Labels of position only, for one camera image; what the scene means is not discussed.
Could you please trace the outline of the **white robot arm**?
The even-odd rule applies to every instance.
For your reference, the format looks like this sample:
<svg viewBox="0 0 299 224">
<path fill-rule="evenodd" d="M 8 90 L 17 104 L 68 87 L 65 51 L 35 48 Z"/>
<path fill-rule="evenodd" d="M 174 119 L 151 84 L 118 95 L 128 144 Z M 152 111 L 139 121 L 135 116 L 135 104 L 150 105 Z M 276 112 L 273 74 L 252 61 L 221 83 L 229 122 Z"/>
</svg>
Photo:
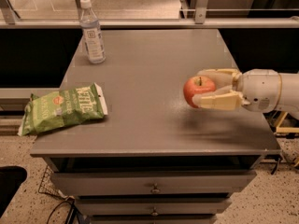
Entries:
<svg viewBox="0 0 299 224">
<path fill-rule="evenodd" d="M 299 74 L 278 73 L 271 69 L 207 69 L 198 72 L 210 78 L 215 91 L 195 94 L 192 101 L 205 109 L 235 110 L 244 107 L 251 112 L 288 112 L 299 114 Z"/>
</svg>

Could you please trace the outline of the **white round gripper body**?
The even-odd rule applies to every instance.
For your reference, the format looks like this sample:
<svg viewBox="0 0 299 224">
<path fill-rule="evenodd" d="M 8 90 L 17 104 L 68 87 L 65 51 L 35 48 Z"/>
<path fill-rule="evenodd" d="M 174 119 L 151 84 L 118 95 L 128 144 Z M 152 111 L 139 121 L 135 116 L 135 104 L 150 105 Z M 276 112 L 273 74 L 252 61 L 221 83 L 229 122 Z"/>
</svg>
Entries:
<svg viewBox="0 0 299 224">
<path fill-rule="evenodd" d="M 241 75 L 236 90 L 243 94 L 242 106 L 248 111 L 267 113 L 278 103 L 281 77 L 274 70 L 253 69 Z"/>
</svg>

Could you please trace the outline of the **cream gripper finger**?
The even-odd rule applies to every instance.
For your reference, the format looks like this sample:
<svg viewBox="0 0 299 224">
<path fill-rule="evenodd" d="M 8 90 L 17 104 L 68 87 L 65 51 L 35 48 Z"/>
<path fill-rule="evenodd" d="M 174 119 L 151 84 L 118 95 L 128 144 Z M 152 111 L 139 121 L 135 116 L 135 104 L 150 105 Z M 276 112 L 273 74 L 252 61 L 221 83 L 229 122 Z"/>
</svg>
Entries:
<svg viewBox="0 0 299 224">
<path fill-rule="evenodd" d="M 238 79 L 242 73 L 234 68 L 221 68 L 221 69 L 204 69 L 197 73 L 198 76 L 210 78 L 216 85 L 217 89 L 228 87 L 233 88 L 236 86 Z"/>
<path fill-rule="evenodd" d="M 249 101 L 241 91 L 233 91 L 228 86 L 213 92 L 195 94 L 192 102 L 201 108 L 228 111 L 249 105 Z"/>
</svg>

